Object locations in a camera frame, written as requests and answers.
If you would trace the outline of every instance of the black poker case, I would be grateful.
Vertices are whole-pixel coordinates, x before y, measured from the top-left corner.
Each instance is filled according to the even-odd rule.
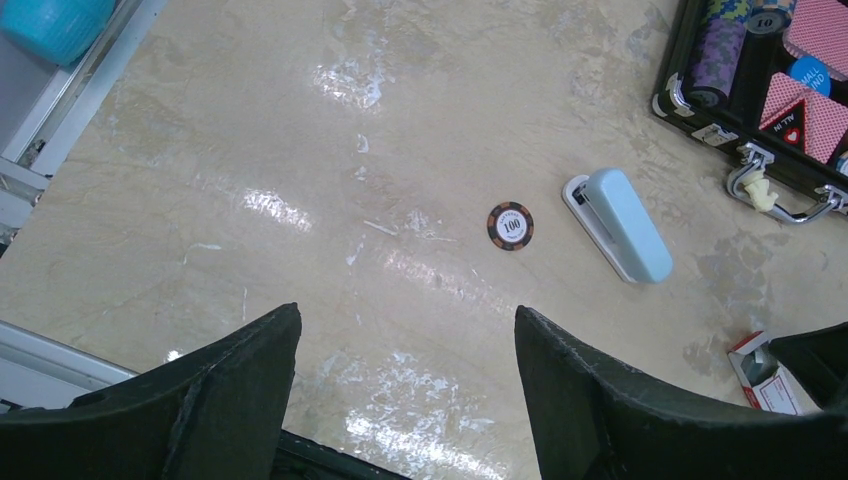
[[[839,1],[848,8],[848,0]],[[651,101],[654,113],[729,155],[736,168],[727,179],[726,189],[737,200],[751,204],[741,179],[755,169],[765,169],[768,177],[817,203],[802,213],[790,213],[779,205],[763,213],[788,224],[810,223],[829,212],[848,213],[848,176],[834,168],[839,152],[848,150],[848,136],[830,162],[822,164],[759,130],[772,75],[785,72],[795,61],[784,50],[782,35],[747,34],[725,106],[702,108],[687,100],[684,82],[706,4],[707,0],[680,1]],[[830,98],[848,105],[848,82],[832,82]]]

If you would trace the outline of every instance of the poker chip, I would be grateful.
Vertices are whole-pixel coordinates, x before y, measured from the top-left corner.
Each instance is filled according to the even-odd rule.
[[[498,248],[521,250],[533,238],[533,216],[520,203],[504,202],[492,210],[486,221],[489,238]]]

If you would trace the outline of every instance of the case handle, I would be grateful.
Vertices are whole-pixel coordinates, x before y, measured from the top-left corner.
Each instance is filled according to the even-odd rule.
[[[742,166],[730,172],[727,178],[727,193],[740,202],[753,206],[754,203],[745,191],[743,181],[757,170],[765,171],[767,165],[774,163],[774,155],[750,142],[737,150],[744,155]],[[842,209],[848,199],[848,194],[833,185],[819,187],[816,193],[821,195],[819,202],[805,212],[793,214],[780,205],[775,205],[774,208],[763,213],[788,225],[803,225],[818,220],[832,211]]]

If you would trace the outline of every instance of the blue container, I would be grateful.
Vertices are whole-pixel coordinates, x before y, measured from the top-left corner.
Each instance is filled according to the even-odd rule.
[[[106,27],[115,0],[7,0],[0,31],[45,59],[67,66]]]

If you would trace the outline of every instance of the marble floor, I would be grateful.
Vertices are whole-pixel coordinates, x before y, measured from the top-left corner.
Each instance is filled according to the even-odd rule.
[[[520,304],[742,403],[728,346],[844,319],[846,224],[730,200],[650,114],[676,4],[171,0],[0,261],[0,318],[145,371],[296,301],[285,427],[420,479],[538,477]],[[605,166],[666,283],[621,282],[560,199]],[[486,234],[504,201],[519,252]]]

